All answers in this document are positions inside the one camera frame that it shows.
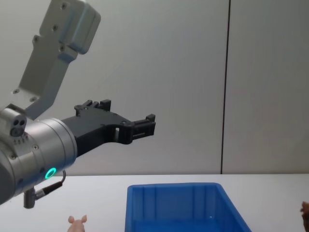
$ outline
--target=blue plastic bin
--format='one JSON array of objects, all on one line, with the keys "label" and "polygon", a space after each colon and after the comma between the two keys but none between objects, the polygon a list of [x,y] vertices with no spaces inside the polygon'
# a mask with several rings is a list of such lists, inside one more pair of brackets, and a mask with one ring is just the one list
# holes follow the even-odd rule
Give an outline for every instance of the blue plastic bin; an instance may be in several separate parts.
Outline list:
[{"label": "blue plastic bin", "polygon": [[130,186],[126,232],[250,232],[216,183]]}]

